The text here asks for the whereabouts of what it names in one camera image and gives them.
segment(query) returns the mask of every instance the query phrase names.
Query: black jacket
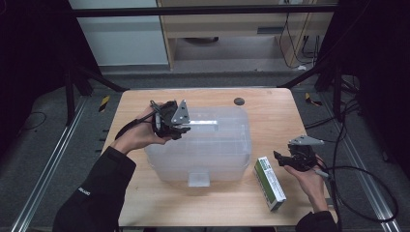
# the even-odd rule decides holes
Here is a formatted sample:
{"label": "black jacket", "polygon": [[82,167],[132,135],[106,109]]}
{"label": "black jacket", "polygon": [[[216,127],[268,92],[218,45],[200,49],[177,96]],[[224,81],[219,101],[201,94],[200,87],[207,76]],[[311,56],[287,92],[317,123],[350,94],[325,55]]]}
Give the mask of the black jacket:
{"label": "black jacket", "polygon": [[[135,163],[108,147],[94,164],[85,182],[63,204],[53,232],[113,232],[124,205]],[[309,213],[296,225],[297,232],[333,232],[336,224],[330,212]]]}

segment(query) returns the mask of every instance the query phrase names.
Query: translucent plastic container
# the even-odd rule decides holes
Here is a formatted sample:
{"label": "translucent plastic container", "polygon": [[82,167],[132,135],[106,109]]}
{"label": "translucent plastic container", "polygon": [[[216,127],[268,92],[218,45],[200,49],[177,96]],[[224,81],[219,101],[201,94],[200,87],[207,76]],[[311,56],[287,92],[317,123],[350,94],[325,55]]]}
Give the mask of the translucent plastic container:
{"label": "translucent plastic container", "polygon": [[160,179],[188,181],[190,187],[240,180],[251,152],[247,112],[241,107],[197,107],[189,108],[189,114],[190,131],[182,138],[145,148]]}

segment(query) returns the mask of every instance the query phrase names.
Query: green and white box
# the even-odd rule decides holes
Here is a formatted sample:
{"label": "green and white box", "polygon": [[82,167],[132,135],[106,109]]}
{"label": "green and white box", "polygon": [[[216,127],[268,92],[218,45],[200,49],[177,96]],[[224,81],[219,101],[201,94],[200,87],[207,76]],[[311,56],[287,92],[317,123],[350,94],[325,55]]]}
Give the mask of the green and white box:
{"label": "green and white box", "polygon": [[269,210],[277,210],[286,200],[286,196],[268,159],[266,157],[259,158],[254,166],[253,172],[265,194]]}

